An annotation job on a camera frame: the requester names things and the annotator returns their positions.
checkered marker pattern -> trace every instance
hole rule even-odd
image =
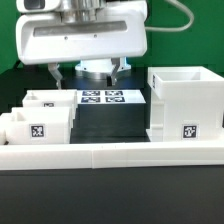
[[[124,97],[106,97],[107,103],[124,103]]]
[[[31,131],[32,138],[44,138],[45,137],[44,125],[31,125],[30,131]]]
[[[183,125],[183,139],[196,139],[198,136],[197,125]]]
[[[83,91],[83,96],[100,96],[100,91]]]
[[[100,97],[82,97],[82,103],[100,103]]]
[[[44,107],[54,107],[54,103],[43,103]]]
[[[123,96],[122,91],[106,91],[106,96]]]

white bin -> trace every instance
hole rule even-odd
[[[6,140],[10,145],[68,144],[70,111],[69,107],[12,108]]]
[[[70,107],[75,119],[77,90],[28,90],[23,107]]]
[[[222,140],[224,79],[203,67],[151,67],[152,142]]]

white box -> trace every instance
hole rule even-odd
[[[10,145],[69,144],[69,107],[12,108],[12,121],[5,128]]]
[[[23,107],[71,107],[75,119],[77,90],[28,90]]]
[[[221,140],[224,79],[203,67],[152,67],[151,141]]]

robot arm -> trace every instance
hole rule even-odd
[[[119,58],[139,57],[147,50],[146,30],[177,32],[193,23],[193,14],[177,0],[165,0],[190,17],[181,28],[146,27],[145,0],[17,0],[21,16],[16,26],[19,59],[24,64],[49,64],[60,87],[57,63],[112,59],[115,84]]]

white platform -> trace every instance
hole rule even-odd
[[[0,116],[0,144],[69,144],[70,107],[18,107]]]
[[[224,142],[0,146],[0,170],[224,165]]]

